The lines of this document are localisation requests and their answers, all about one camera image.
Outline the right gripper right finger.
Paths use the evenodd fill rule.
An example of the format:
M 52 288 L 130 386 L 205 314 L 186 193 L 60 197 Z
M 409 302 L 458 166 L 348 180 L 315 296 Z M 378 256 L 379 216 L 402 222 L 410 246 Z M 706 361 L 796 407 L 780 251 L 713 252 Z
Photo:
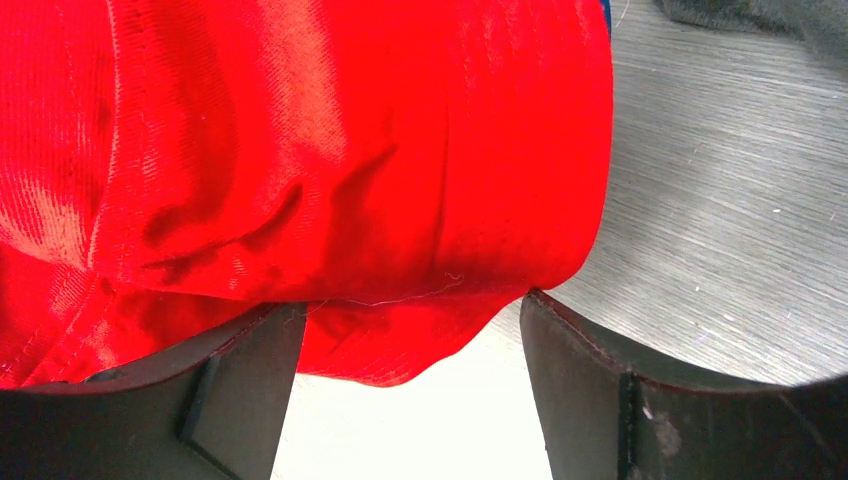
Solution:
M 779 386 L 705 369 L 539 290 L 520 328 L 552 475 L 843 479 L 847 379 Z

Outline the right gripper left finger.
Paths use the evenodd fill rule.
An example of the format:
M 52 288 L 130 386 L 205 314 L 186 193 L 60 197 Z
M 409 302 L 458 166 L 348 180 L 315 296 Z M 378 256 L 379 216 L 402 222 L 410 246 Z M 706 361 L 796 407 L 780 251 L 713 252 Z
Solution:
M 267 479 L 305 328 L 263 304 L 78 382 L 1 393 L 5 479 Z

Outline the red hat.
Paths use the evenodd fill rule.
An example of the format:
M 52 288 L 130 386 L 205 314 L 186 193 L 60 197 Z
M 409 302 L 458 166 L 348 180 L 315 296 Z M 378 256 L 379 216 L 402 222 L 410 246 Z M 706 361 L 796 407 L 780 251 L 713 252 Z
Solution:
M 599 1 L 5 1 L 1 384 L 264 302 L 404 383 L 580 269 L 612 117 Z

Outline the blue hat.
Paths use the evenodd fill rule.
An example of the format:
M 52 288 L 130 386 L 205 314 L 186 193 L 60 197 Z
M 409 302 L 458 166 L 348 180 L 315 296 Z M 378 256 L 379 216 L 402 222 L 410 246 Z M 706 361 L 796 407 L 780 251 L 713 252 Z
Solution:
M 609 0 L 599 0 L 599 4 L 602 8 L 602 13 L 605 21 L 605 26 L 608 34 L 612 33 L 612 22 L 611 22 L 611 5 Z

